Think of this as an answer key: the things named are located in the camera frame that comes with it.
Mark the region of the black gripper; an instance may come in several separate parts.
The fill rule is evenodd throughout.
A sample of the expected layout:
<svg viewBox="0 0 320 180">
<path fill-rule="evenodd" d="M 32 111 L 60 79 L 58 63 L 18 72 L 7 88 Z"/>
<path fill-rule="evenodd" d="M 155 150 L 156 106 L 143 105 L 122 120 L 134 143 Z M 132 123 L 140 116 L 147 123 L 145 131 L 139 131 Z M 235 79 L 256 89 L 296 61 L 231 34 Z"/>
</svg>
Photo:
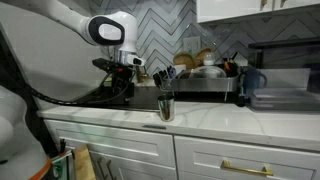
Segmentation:
<svg viewBox="0 0 320 180">
<path fill-rule="evenodd" d="M 98 58 L 92 61 L 106 75 L 94 92 L 94 103 L 126 104 L 134 96 L 132 82 L 134 70 L 132 66 Z"/>
</svg>

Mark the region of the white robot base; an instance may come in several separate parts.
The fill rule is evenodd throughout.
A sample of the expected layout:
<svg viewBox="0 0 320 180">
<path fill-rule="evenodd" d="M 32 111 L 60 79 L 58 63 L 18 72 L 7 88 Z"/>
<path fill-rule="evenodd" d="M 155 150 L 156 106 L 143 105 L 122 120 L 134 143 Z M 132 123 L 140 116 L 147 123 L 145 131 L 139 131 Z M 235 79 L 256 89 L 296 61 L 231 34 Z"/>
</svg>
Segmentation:
<svg viewBox="0 0 320 180">
<path fill-rule="evenodd" d="M 44 180 L 51 160 L 25 122 L 27 105 L 0 87 L 0 180 Z"/>
</svg>

